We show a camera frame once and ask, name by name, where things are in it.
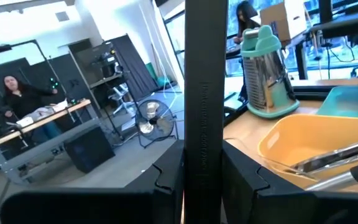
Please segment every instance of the cardboard box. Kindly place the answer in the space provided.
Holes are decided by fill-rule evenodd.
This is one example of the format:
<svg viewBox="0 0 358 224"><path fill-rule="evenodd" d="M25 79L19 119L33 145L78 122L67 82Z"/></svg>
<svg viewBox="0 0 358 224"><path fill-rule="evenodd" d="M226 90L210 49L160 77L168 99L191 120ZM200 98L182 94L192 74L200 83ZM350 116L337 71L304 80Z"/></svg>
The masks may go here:
<svg viewBox="0 0 358 224"><path fill-rule="evenodd" d="M261 10L263 25L270 25L273 33L281 40L291 40L306 30L303 1L284 0L280 4Z"/></svg>

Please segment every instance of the yellow basket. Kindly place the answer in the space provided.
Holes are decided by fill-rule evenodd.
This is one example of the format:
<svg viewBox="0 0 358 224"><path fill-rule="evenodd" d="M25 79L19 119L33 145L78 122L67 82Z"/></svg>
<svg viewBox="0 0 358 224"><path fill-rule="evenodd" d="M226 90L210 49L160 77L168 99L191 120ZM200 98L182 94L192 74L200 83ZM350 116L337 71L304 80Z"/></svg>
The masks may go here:
<svg viewBox="0 0 358 224"><path fill-rule="evenodd" d="M294 114L281 119L259 142L258 153L268 161L268 168L279 176L306 187L314 179L288 172L298 162L358 142L358 118ZM316 174L327 179L358 165L352 163Z"/></svg>

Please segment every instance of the concrete floor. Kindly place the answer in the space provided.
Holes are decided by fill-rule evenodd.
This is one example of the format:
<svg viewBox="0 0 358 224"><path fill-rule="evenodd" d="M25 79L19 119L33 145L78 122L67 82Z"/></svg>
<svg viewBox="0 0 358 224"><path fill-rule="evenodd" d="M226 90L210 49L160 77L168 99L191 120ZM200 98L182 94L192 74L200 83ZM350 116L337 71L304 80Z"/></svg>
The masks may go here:
<svg viewBox="0 0 358 224"><path fill-rule="evenodd" d="M180 92L178 87L174 87L174 90L177 91L177 93L169 89L165 94L157 92L145 100L160 100L171 107L171 111L177 116L179 139L183 139L184 95ZM237 97L232 97L232 99L225 104L237 105L236 99ZM111 124L106 117L103 119L104 127L102 128L109 132ZM120 126L130 119L130 116L123 114L115 116L113 121L114 124ZM142 139L142 141L144 144L148 143L146 139ZM115 148L115 157L101 164L86 175L73 166L67 155L62 154L51 162L50 166L36 177L36 181L29 186L17 185L7 181L4 174L0 171L0 204L12 194L38 187L125 187L129 182L141 175L143 170L148 169L174 142L174 139L166 139L164 141L155 142L148 148L143 149L143 147L139 145L138 138L135 137L126 142L123 146Z"/></svg>

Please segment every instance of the teal plastic handle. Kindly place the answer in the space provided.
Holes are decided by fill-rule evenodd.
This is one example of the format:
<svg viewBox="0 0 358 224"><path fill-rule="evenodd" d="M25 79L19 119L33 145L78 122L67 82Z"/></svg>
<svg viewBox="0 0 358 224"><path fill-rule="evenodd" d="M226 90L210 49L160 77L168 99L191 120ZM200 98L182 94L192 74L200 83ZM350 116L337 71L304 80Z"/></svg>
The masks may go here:
<svg viewBox="0 0 358 224"><path fill-rule="evenodd" d="M247 39L246 29L243 33L243 42L241 46L241 55L243 57L260 57L276 50L280 50L282 45L280 40L273 34L272 28L264 25L259 28L258 37Z"/></svg>

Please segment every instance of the woman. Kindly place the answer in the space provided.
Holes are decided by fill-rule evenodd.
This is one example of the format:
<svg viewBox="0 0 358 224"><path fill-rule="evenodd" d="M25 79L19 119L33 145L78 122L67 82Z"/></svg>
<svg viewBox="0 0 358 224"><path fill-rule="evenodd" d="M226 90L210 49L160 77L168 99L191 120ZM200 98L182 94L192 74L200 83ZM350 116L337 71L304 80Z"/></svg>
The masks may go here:
<svg viewBox="0 0 358 224"><path fill-rule="evenodd" d="M246 29L254 29L260 25L253 21L251 18L258 15L258 12L252 7L248 1L243 1L237 6L236 9L237 22L239 24L239 32L237 37L234 38L236 44L242 42L242 33Z"/></svg>
<svg viewBox="0 0 358 224"><path fill-rule="evenodd" d="M43 96L52 96L57 94L57 90L40 90L36 87L25 85L12 75L4 77L5 96L4 102L12 111L5 112L7 118L14 114L18 119L22 119L31 114L36 109L44 107L42 103ZM49 122L35 130L32 133L32 140L35 143L43 143L61 134L61 131L54 122Z"/></svg>
<svg viewBox="0 0 358 224"><path fill-rule="evenodd" d="M258 15L258 12L252 7L252 5L248 1L243 1L237 6L237 21L239 24L239 32L237 33L237 37L234 38L234 43L241 44L243 41L242 33L246 29L255 29L256 27L260 27L260 25L253 21L251 18ZM247 100L247 88L246 88L246 77L244 75L244 65L242 64L242 59L239 61L241 63L241 67L243 70L243 86L241 88L241 92L239 94L238 100L241 103L245 103Z"/></svg>

